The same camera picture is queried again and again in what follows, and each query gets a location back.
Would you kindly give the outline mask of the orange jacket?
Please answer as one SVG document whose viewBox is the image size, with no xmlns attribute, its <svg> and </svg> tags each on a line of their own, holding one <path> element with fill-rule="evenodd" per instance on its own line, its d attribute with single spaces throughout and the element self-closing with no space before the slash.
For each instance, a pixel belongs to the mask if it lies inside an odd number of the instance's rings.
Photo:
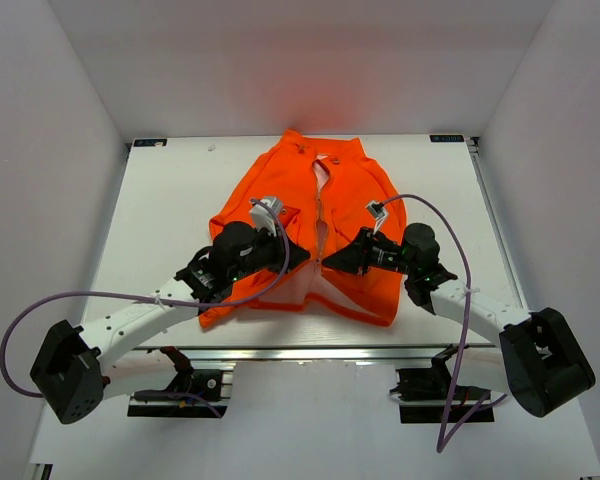
<svg viewBox="0 0 600 480">
<path fill-rule="evenodd" d="M 286 131 L 261 154 L 209 221 L 217 236 L 231 221 L 249 221 L 250 201 L 277 197 L 290 240 L 310 258 L 283 279 L 261 271 L 238 281 L 229 306 L 210 309 L 199 322 L 210 327 L 238 307 L 301 312 L 320 303 L 334 313 L 379 327 L 390 326 L 398 311 L 402 278 L 372 269 L 363 276 L 341 273 L 323 261 L 346 247 L 375 221 L 367 206 L 397 193 L 382 167 L 368 157 L 359 139 L 305 137 Z"/>
</svg>

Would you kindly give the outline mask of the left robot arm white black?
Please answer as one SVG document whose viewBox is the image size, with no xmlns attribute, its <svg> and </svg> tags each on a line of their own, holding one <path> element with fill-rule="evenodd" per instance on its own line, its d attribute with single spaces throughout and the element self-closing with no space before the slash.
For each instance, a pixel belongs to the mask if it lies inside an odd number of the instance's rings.
<svg viewBox="0 0 600 480">
<path fill-rule="evenodd" d="M 63 320 L 47 332 L 30 377 L 64 425 L 90 415 L 104 400 L 130 395 L 149 401 L 189 399 L 210 407 L 219 388 L 198 379 L 174 346 L 137 352 L 145 341 L 212 308 L 247 303 L 234 286 L 255 274 L 276 279 L 310 258 L 278 227 L 231 222 L 157 291 L 84 326 Z"/>
</svg>

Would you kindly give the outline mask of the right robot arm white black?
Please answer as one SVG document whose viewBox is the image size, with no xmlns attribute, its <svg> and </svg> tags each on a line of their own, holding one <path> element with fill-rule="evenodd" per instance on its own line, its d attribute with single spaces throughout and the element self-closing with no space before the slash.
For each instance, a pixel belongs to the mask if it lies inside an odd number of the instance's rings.
<svg viewBox="0 0 600 480">
<path fill-rule="evenodd" d="M 594 371 L 564 316 L 553 308 L 530 312 L 470 290 L 439 261 L 440 246 L 428 225 L 405 228 L 401 242 L 363 227 L 323 265 L 340 273 L 372 269 L 405 275 L 408 297 L 429 313 L 467 322 L 469 330 L 501 352 L 481 366 L 483 386 L 510 394 L 529 414 L 542 418 L 590 390 Z"/>
</svg>

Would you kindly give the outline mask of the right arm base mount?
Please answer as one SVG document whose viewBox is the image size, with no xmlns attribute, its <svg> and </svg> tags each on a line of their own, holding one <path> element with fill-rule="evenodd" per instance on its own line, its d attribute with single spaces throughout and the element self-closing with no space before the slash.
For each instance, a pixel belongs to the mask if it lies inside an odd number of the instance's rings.
<svg viewBox="0 0 600 480">
<path fill-rule="evenodd" d="M 456 345 L 442 348 L 401 347 L 392 348 L 396 371 L 396 385 L 389 390 L 390 398 L 397 400 L 402 425 L 440 425 L 451 383 Z M 449 423 L 456 423 L 469 412 L 486 390 L 465 386 L 455 387 L 452 397 Z M 495 415 L 490 403 L 491 396 L 467 423 L 494 423 Z"/>
</svg>

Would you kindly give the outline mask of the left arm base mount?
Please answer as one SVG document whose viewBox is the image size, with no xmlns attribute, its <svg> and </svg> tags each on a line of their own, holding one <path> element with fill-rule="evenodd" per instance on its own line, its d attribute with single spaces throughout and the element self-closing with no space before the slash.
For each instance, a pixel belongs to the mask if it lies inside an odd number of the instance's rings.
<svg viewBox="0 0 600 480">
<path fill-rule="evenodd" d="M 175 347 L 150 350 L 166 361 L 168 383 L 150 384 L 134 392 L 127 416 L 134 418 L 221 419 L 231 397 L 233 371 L 222 364 L 195 365 Z"/>
</svg>

